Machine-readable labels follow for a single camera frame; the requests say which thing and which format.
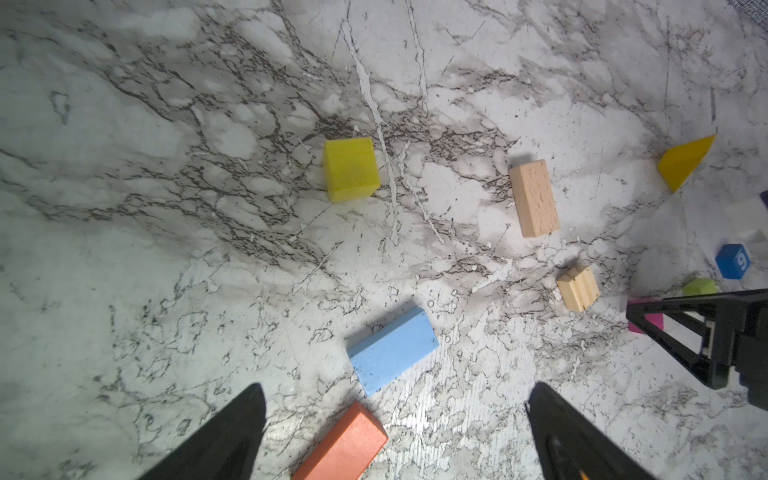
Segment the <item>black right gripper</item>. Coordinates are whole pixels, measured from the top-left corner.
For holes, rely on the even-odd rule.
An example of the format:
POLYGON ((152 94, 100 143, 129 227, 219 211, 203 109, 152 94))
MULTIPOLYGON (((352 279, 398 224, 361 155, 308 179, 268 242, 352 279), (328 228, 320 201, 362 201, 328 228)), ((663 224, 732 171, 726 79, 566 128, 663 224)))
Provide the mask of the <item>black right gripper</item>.
POLYGON ((626 318, 710 389, 736 374, 748 403, 767 410, 767 291, 652 299, 626 306, 626 318), (662 313, 665 329, 645 319, 662 313))

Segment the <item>magenta wooden cube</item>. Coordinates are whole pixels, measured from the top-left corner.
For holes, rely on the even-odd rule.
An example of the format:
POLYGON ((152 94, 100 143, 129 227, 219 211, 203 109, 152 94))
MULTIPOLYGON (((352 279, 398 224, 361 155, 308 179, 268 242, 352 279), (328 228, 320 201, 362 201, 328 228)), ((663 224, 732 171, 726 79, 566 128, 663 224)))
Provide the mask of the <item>magenta wooden cube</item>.
MULTIPOLYGON (((637 298, 637 299, 632 299, 632 298, 630 298, 630 299, 627 301, 627 304, 628 304, 628 305, 631 305, 631 304, 635 304, 635 303, 639 303, 639 302, 643 302, 643 301, 646 301, 646 298, 637 298)), ((646 314, 646 315, 645 315, 645 319, 646 319, 648 322, 650 322, 650 323, 652 323, 653 325, 655 325, 657 328, 659 328, 659 329, 661 329, 661 330, 664 330, 664 329, 665 329, 665 326, 664 326, 664 315, 663 315, 662 313, 651 313, 651 314, 646 314)), ((628 322, 628 329, 629 329, 629 331, 630 331, 630 332, 632 332, 632 333, 643 334, 643 331, 642 331, 641 329, 639 329, 639 328, 638 328, 638 327, 637 327, 637 326, 636 326, 634 323, 632 323, 631 321, 629 321, 629 322, 628 322)))

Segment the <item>small ridged natural wood block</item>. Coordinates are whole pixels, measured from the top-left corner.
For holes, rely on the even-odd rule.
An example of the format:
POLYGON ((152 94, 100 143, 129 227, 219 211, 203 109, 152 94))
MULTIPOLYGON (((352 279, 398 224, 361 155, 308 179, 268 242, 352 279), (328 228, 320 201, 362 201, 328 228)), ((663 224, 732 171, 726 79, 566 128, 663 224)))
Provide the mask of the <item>small ridged natural wood block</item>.
POLYGON ((556 280, 562 300, 569 311, 583 312, 600 297, 590 266, 574 266, 556 280))

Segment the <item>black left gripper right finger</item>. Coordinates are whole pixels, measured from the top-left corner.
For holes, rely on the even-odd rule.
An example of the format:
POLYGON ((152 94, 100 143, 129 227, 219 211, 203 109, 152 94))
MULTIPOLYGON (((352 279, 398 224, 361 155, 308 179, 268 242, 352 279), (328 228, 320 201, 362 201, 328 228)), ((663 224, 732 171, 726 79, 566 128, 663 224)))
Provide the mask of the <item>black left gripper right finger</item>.
POLYGON ((535 384, 526 412, 546 479, 652 477, 548 384, 535 384))

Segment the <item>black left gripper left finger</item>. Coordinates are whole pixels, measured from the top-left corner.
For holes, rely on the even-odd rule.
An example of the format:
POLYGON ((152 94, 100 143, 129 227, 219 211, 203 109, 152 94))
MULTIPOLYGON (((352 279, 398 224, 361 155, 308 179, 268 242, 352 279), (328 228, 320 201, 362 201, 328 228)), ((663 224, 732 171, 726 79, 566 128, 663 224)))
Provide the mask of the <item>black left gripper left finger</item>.
POLYGON ((253 383, 142 477, 248 479, 265 426, 265 395, 253 383))

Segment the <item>light blue wooden block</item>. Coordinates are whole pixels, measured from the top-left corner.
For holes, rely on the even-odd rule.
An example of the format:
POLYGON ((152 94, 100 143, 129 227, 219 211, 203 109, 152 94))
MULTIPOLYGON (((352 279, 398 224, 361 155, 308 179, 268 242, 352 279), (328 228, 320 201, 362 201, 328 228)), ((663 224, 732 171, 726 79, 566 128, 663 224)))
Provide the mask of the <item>light blue wooden block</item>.
POLYGON ((372 396, 439 347, 427 313, 414 307, 347 349, 353 370, 372 396))

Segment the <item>long natural wood block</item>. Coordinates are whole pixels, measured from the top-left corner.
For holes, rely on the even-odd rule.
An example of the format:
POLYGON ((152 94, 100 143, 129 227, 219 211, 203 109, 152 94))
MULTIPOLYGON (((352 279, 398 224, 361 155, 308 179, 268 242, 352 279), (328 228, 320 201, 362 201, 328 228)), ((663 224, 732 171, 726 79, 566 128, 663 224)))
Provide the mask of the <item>long natural wood block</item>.
POLYGON ((537 238, 560 228, 546 162, 537 160, 509 171, 512 192, 524 238, 537 238))

